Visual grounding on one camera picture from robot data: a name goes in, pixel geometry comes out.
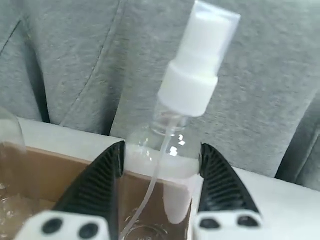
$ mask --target gray cushion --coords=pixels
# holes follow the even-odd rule
[[[320,1],[209,0],[242,19],[207,113],[191,122],[236,167],[274,177],[320,79]],[[125,86],[111,134],[150,119],[193,0],[128,1]]]
[[[299,124],[276,177],[320,191],[320,92]]]

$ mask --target brown cardboard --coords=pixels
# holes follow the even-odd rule
[[[27,153],[38,187],[38,197],[47,202],[59,200],[76,177],[91,163],[32,147],[27,148]]]
[[[14,147],[12,147],[11,149],[9,146],[9,150],[7,149],[6,152],[9,155],[12,155],[11,158],[14,158],[16,156]],[[36,214],[37,212],[51,209],[54,206],[55,202],[58,201],[60,197],[63,195],[65,190],[72,184],[72,182],[77,178],[77,176],[86,169],[86,167],[90,163],[90,161],[78,159],[75,157],[66,156],[55,152],[49,152],[37,148],[27,147],[26,155],[23,156],[20,160],[16,160],[14,163],[15,168],[21,172],[19,176],[15,175],[13,179],[22,184],[22,188],[30,186],[31,184],[34,186],[34,189],[37,190],[36,192],[32,191],[32,193],[30,193],[28,189],[20,189],[20,192],[23,192],[22,194],[25,196],[25,199],[38,199],[38,206],[34,211],[34,214]],[[135,192],[137,189],[146,190],[149,186],[149,181],[140,180],[136,182],[132,180],[130,186],[132,186],[131,191],[133,192]],[[158,209],[150,208],[150,206],[153,205],[152,203],[155,200],[162,197],[161,194],[163,195],[163,183],[158,183],[156,184],[154,192],[150,199],[151,204],[147,205],[146,211],[143,211],[141,215],[141,219],[145,221],[150,221],[150,218],[155,218],[157,219],[157,222],[160,222],[164,226],[167,225],[169,229],[172,228],[173,238],[171,237],[169,238],[169,240],[187,239],[190,210],[187,214],[186,220],[183,221],[179,228],[170,224],[168,225],[167,217],[165,216],[165,214],[163,214],[163,205],[159,205]],[[123,198],[120,197],[119,204],[127,206],[128,209],[134,209],[140,205],[144,196],[145,192],[142,192],[141,194],[137,194],[136,192],[135,198],[132,199],[130,203],[127,202],[126,204],[123,204]],[[153,211],[154,214],[146,214],[149,211]]]
[[[0,184],[6,186],[0,189],[0,239],[12,239],[30,211],[51,209],[89,164],[54,152],[28,147],[25,153],[13,144],[0,144]],[[16,216],[7,218],[3,208]]]

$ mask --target white surface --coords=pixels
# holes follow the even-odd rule
[[[29,147],[93,161],[118,138],[100,136],[41,122],[19,119]],[[279,240],[320,239],[320,192],[235,168]],[[202,179],[194,193],[191,215],[197,211]]]
[[[163,105],[184,116],[205,113],[239,20],[239,14],[195,2],[178,53],[158,93]]]

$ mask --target spray pump cap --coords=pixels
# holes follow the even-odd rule
[[[218,83],[218,71],[240,15],[196,1],[182,42],[158,93],[160,102],[181,115],[200,117]]]

